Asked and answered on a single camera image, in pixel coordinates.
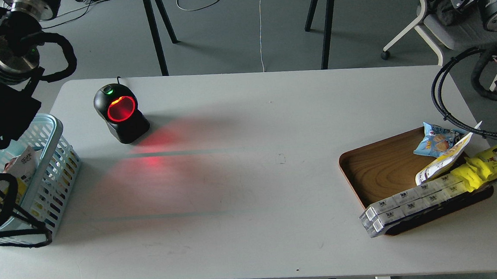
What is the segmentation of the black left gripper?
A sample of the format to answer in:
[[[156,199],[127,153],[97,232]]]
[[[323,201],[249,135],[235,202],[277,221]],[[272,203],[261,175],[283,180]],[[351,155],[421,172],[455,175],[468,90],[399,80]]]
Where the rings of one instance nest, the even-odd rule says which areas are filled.
[[[24,12],[37,21],[55,19],[62,0],[9,0],[11,11]]]

